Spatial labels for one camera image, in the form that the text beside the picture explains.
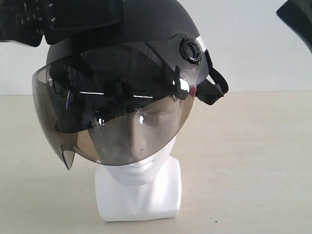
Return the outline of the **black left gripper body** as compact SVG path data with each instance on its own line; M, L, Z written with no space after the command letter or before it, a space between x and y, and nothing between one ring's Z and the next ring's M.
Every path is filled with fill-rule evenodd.
M0 40L38 47L122 22L120 0L2 0Z

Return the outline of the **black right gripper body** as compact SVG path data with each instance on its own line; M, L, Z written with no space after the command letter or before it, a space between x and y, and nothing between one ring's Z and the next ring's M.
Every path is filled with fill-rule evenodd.
M291 28L312 51L312 1L287 0L277 10L277 16Z

